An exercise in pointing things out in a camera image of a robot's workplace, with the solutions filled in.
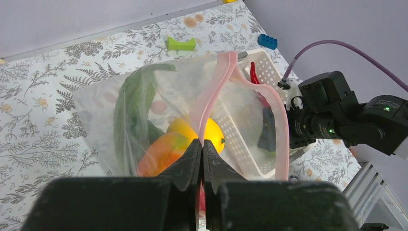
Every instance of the clear plastic bag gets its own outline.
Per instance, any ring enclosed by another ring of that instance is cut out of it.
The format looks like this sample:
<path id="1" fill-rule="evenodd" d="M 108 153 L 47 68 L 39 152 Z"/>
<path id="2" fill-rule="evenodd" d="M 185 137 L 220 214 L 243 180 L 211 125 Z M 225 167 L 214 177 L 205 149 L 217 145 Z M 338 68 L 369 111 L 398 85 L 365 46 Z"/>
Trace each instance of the clear plastic bag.
<path id="1" fill-rule="evenodd" d="M 271 86 L 247 81 L 237 62 L 236 52 L 174 60 L 77 90 L 87 143 L 115 176 L 156 176 L 199 138 L 247 179 L 287 180 L 283 103 Z"/>

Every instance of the green vegetable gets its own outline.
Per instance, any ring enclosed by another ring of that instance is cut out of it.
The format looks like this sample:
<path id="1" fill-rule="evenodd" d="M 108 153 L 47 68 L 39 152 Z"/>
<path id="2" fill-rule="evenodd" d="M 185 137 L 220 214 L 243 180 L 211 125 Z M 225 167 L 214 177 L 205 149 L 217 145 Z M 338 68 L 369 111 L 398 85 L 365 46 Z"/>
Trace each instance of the green vegetable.
<path id="1" fill-rule="evenodd" d="M 134 175 L 132 165 L 143 157 L 151 143 L 164 135 L 148 120 L 156 94 L 156 70 L 175 71 L 172 64 L 152 64 L 133 72 L 123 83 L 114 112 L 114 143 L 119 166 L 124 174 Z"/>

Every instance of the green lego block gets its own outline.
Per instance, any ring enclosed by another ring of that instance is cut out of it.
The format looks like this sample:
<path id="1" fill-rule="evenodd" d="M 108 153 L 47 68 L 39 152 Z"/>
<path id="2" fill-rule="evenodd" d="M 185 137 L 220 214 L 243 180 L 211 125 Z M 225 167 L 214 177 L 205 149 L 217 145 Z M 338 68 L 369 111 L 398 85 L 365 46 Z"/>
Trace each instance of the green lego block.
<path id="1" fill-rule="evenodd" d="M 195 49 L 195 38 L 188 42 L 179 42 L 172 37 L 168 37 L 166 41 L 167 49 L 170 51 L 193 51 Z"/>

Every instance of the table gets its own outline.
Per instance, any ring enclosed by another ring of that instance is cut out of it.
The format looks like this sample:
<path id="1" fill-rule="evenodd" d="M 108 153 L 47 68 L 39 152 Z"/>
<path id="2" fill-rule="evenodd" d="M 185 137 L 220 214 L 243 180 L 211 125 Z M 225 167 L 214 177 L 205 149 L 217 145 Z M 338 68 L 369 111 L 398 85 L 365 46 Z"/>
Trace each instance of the table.
<path id="1" fill-rule="evenodd" d="M 0 65 L 0 230 L 19 229 L 51 180 L 111 175 L 84 141 L 75 90 L 154 62 L 255 49 L 260 33 L 261 25 L 237 1 Z M 168 36 L 196 38 L 197 47 L 168 51 Z M 278 50 L 268 52 L 283 73 L 285 59 Z M 343 190 L 359 169 L 342 141 L 319 140 L 291 163 L 290 175 Z"/>

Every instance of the lego block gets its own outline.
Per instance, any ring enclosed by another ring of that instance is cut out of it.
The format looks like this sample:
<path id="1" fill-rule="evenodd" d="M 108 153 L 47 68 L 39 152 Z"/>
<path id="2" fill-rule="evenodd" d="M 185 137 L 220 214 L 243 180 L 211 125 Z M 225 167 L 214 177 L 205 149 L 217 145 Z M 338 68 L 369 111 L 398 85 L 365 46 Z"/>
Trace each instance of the lego block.
<path id="1" fill-rule="evenodd" d="M 166 41 L 166 46 L 169 51 L 193 51 L 195 45 L 195 38 L 190 39 L 188 42 L 179 42 L 172 37 L 168 37 Z"/>
<path id="2" fill-rule="evenodd" d="M 276 49 L 278 47 L 278 40 L 268 35 L 261 34 L 258 37 L 258 44 L 269 49 Z"/>

